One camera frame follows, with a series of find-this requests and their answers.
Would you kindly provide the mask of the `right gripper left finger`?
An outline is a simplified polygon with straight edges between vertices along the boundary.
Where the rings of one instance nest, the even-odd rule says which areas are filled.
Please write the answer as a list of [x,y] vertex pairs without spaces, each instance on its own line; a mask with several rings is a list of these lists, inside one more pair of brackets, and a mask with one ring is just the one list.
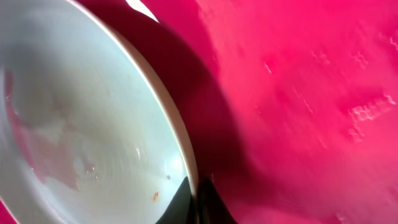
[[195,224],[195,202],[187,177],[155,224]]

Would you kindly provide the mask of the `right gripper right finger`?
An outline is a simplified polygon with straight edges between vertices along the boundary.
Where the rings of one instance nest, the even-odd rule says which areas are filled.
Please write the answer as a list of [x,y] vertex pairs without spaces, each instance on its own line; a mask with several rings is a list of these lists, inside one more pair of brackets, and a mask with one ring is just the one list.
[[198,188],[199,224],[237,224],[210,179],[203,179]]

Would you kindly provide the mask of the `light blue plate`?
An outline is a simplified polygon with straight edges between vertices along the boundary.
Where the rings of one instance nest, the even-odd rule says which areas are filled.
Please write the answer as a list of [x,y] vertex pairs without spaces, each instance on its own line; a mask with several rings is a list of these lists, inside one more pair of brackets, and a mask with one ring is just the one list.
[[76,1],[1,2],[1,202],[17,223],[156,223],[198,175],[163,83]]

